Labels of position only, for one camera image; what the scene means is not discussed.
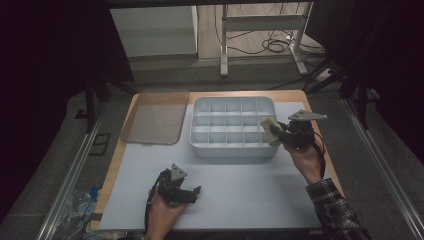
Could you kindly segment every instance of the metal frame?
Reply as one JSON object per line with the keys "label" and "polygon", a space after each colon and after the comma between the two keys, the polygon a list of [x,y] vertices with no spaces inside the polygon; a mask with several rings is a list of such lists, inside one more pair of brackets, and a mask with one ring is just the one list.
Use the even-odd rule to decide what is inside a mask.
{"label": "metal frame", "polygon": [[62,216],[65,209],[65,203],[69,195],[72,193],[81,169],[84,166],[87,155],[90,151],[91,145],[95,139],[95,136],[100,128],[100,124],[103,120],[103,115],[106,110],[107,103],[100,103],[97,111],[96,122],[94,123],[93,130],[85,135],[84,141],[78,150],[75,159],[69,168],[69,171],[59,189],[58,194],[44,219],[43,225],[41,226],[40,232],[38,233],[37,240],[52,239],[55,233],[55,227],[59,218]]}
{"label": "metal frame", "polygon": [[221,77],[228,76],[227,32],[235,31],[271,31],[298,30],[290,52],[301,75],[307,75],[308,70],[299,53],[300,42],[306,28],[306,22],[311,10],[311,2],[306,4],[302,14],[277,16],[227,16],[227,5],[222,6],[222,43],[221,43]]}
{"label": "metal frame", "polygon": [[383,154],[377,147],[377,144],[374,142],[374,139],[372,138],[369,131],[367,131],[356,118],[357,112],[353,103],[346,99],[343,99],[342,103],[344,104],[346,111],[348,112],[350,119],[353,122],[353,125],[359,133],[364,146],[367,148],[378,171],[380,172],[384,183],[389,189],[394,201],[398,205],[398,208],[405,218],[406,223],[414,234],[415,239],[424,239],[424,222],[421,219],[419,211],[414,206],[413,202],[396,179],[396,176],[393,174],[393,171],[386,162]]}

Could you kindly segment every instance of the translucent tray lid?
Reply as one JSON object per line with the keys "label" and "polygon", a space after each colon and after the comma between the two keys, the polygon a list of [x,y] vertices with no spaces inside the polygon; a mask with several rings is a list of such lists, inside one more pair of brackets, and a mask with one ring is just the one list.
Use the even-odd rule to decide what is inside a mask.
{"label": "translucent tray lid", "polygon": [[121,132],[129,143],[174,144],[181,135],[189,93],[185,90],[143,90]]}

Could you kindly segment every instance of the aluminum rail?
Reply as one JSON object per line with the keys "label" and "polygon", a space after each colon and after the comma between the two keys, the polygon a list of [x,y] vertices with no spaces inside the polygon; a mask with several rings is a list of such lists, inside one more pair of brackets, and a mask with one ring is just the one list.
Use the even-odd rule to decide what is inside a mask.
{"label": "aluminum rail", "polygon": [[420,217],[418,210],[415,208],[411,199],[403,191],[401,185],[397,181],[395,175],[393,174],[390,166],[387,164],[387,161],[384,158],[384,155],[381,153],[376,143],[374,142],[373,137],[369,131],[365,130],[362,124],[358,121],[356,117],[356,110],[353,106],[353,103],[349,100],[343,99],[343,104],[346,107],[346,110],[358,131],[362,141],[364,142],[365,147],[367,148],[371,158],[373,159],[380,175],[383,178],[387,188],[389,189],[393,199],[399,207],[400,212],[405,218],[407,224],[411,228],[412,233],[417,240],[424,239],[424,225],[423,220]]}
{"label": "aluminum rail", "polygon": [[91,145],[93,144],[94,138],[99,130],[103,115],[106,110],[107,103],[100,103],[96,113],[96,122],[94,123],[93,129],[90,133],[85,135],[84,141],[78,150],[75,159],[69,168],[69,171],[53,201],[52,207],[47,213],[44,223],[41,226],[40,232],[38,233],[37,240],[52,239],[55,233],[56,223],[59,217],[62,215],[66,200],[68,199],[71,191],[73,190],[82,167],[84,166],[87,155],[90,151]]}

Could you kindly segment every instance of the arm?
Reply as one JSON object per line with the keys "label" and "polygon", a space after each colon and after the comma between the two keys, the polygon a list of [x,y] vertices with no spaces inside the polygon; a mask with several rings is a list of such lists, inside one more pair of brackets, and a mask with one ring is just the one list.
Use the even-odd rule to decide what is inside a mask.
{"label": "arm", "polygon": [[315,206],[324,233],[330,239],[370,239],[368,231],[360,226],[357,212],[340,194],[333,181],[321,178],[316,150],[313,147],[295,149],[286,145],[284,148],[309,185],[306,191]]}

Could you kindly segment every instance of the white table surface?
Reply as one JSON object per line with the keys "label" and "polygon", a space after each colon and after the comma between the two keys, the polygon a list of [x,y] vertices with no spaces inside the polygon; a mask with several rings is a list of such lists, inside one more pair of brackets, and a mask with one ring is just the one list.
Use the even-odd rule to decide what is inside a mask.
{"label": "white table surface", "polygon": [[[304,109],[301,102],[275,103],[277,119]],[[193,105],[188,105],[175,145],[127,144],[100,230],[143,230],[148,191],[175,163],[188,173],[181,188],[201,186],[174,229],[252,230],[320,228],[306,181],[283,147],[271,159],[199,158],[189,142]]]}

